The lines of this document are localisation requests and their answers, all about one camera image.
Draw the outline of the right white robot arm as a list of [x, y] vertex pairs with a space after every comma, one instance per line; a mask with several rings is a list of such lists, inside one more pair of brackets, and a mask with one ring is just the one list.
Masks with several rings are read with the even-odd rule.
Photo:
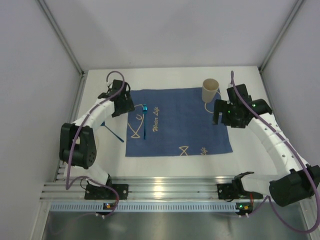
[[270, 196], [281, 207], [312, 197], [315, 192], [303, 168], [315, 186], [320, 183], [320, 167], [311, 166], [302, 157], [295, 157], [286, 145], [273, 111], [264, 99], [253, 100], [245, 84], [227, 89], [228, 100], [214, 102], [213, 123], [231, 128], [249, 128], [260, 140], [271, 158], [276, 174], [240, 173], [232, 184], [240, 195], [249, 192]]

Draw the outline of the beige cup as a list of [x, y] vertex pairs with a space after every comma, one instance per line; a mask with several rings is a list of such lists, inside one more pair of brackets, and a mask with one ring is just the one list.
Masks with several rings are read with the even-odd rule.
[[202, 83], [201, 98], [204, 103], [210, 103], [219, 90], [219, 82], [213, 78], [207, 78]]

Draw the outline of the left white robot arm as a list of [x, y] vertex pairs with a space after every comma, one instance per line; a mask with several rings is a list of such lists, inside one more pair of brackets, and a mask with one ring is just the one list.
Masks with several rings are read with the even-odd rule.
[[[115, 118], [135, 109], [128, 86], [124, 80], [113, 80], [111, 88], [101, 93], [82, 117], [62, 125], [59, 159], [67, 163], [67, 190], [77, 179], [86, 179], [97, 186], [107, 184], [110, 175], [95, 163], [98, 155], [95, 131], [107, 118]], [[84, 173], [70, 180], [72, 167], [82, 168]]]

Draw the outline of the blue metallic fork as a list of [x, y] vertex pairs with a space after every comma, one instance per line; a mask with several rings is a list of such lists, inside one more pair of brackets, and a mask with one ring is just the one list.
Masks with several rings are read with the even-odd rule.
[[142, 104], [142, 113], [143, 113], [143, 139], [146, 140], [146, 137], [147, 137], [147, 113], [148, 113], [148, 106], [146, 103]]

